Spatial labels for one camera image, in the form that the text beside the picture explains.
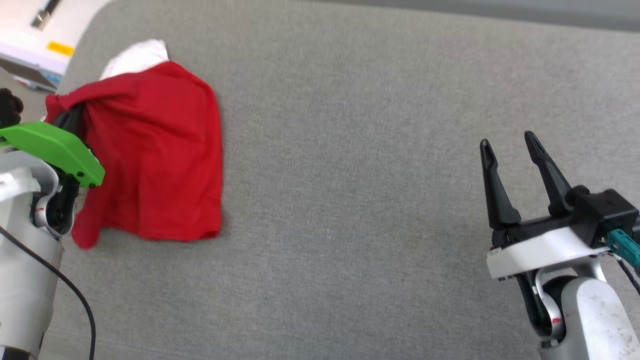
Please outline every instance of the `red shirt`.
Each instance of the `red shirt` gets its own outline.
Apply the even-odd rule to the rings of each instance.
[[[76,216],[78,246],[95,246],[103,227],[153,240],[218,234],[222,137],[209,85],[168,61],[50,95],[46,121],[80,102],[84,140],[105,176]]]

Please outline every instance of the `gray wall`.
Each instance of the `gray wall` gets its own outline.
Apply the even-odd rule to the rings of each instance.
[[[462,13],[582,26],[640,31],[639,0],[327,0],[436,12]]]

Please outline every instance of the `yellow sticker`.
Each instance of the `yellow sticker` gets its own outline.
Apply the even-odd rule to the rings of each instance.
[[[60,43],[53,42],[53,41],[49,42],[49,45],[47,45],[47,49],[51,51],[55,51],[56,53],[60,53],[62,55],[67,55],[67,56],[71,56],[74,53],[73,47],[62,45]]]

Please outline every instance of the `gray tablecloth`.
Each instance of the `gray tablecloth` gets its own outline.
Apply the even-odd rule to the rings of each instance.
[[[547,206],[528,129],[571,184],[640,204],[637,34],[327,3],[115,1],[63,90],[148,38],[216,92],[224,223],[191,244],[115,230],[89,252],[65,240],[62,270],[92,305],[101,359],[534,359],[517,283],[486,269],[480,140],[524,218]],[[640,329],[637,294],[613,261],[604,271]],[[45,346],[85,356],[86,315],[63,284],[55,307]]]

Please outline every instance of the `robotic arm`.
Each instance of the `robotic arm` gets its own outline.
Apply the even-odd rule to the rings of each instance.
[[[58,278],[82,301],[80,291],[58,270],[60,237],[74,223],[81,186],[98,186],[104,169],[76,135],[82,109],[62,113],[52,124],[19,124],[22,103],[0,90],[0,145],[18,150],[0,155],[0,358],[37,359],[53,315]]]
[[[619,254],[640,269],[638,210],[614,190],[571,188],[534,133],[526,132],[525,142],[550,201],[549,217],[526,222],[509,201],[489,141],[480,144],[491,277],[518,281],[542,360],[637,359],[640,343],[600,259]],[[564,269],[577,276],[543,280]]]

